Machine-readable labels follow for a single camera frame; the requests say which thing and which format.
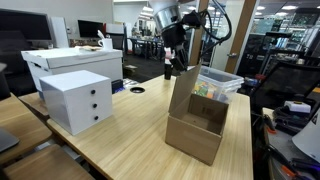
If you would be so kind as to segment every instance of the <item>computer monitor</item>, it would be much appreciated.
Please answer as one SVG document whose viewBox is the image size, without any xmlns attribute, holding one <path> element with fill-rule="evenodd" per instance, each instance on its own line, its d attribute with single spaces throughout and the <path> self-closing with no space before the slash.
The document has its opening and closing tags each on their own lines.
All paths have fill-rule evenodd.
<svg viewBox="0 0 320 180">
<path fill-rule="evenodd" d="M 0 31 L 20 31 L 26 40 L 51 40 L 46 14 L 0 9 Z"/>
<path fill-rule="evenodd" d="M 103 32 L 103 23 L 78 20 L 80 37 L 99 38 L 98 30 Z"/>
</svg>

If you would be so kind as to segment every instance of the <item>white box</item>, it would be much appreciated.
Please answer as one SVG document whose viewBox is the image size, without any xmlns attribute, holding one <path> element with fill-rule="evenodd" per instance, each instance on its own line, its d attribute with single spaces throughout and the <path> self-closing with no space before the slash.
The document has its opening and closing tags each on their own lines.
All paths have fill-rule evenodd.
<svg viewBox="0 0 320 180">
<path fill-rule="evenodd" d="M 50 117 L 72 135 L 112 114 L 111 80 L 76 71 L 40 78 Z"/>
<path fill-rule="evenodd" d="M 123 79 L 122 51 L 84 51 L 78 48 L 62 48 L 50 50 L 21 51 L 27 61 L 33 81 L 38 91 L 42 91 L 39 78 L 87 70 L 111 81 Z"/>
</svg>

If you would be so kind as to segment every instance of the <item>open cardboard box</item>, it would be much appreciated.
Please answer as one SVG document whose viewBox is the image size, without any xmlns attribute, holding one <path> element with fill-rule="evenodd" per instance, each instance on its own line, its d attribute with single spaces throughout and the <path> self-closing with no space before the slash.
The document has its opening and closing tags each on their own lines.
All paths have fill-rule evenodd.
<svg viewBox="0 0 320 180">
<path fill-rule="evenodd" d="M 222 140 L 228 104 L 192 93 L 200 67 L 176 79 L 165 141 L 212 165 Z"/>
</svg>

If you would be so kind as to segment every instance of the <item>plastic bin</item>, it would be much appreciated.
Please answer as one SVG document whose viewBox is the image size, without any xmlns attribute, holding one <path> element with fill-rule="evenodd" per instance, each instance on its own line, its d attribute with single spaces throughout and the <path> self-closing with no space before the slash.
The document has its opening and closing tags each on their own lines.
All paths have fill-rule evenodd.
<svg viewBox="0 0 320 180">
<path fill-rule="evenodd" d="M 194 93 L 229 104 L 243 82 L 240 76 L 202 66 Z"/>
</svg>

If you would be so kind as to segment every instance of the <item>white storage box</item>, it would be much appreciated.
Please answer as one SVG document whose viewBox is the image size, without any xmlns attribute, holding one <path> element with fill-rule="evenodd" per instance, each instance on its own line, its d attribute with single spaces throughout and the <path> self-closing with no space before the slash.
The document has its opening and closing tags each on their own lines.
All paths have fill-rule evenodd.
<svg viewBox="0 0 320 180">
<path fill-rule="evenodd" d="M 111 80 L 76 71 L 40 78 L 50 117 L 72 135 L 112 114 Z"/>
<path fill-rule="evenodd" d="M 201 66 L 194 90 L 197 95 L 229 104 L 243 82 L 240 76 Z"/>
<path fill-rule="evenodd" d="M 123 79 L 122 51 L 85 51 L 78 48 L 21 51 L 27 61 L 32 78 L 38 91 L 42 91 L 39 78 L 79 71 L 109 77 L 111 81 Z"/>
</svg>

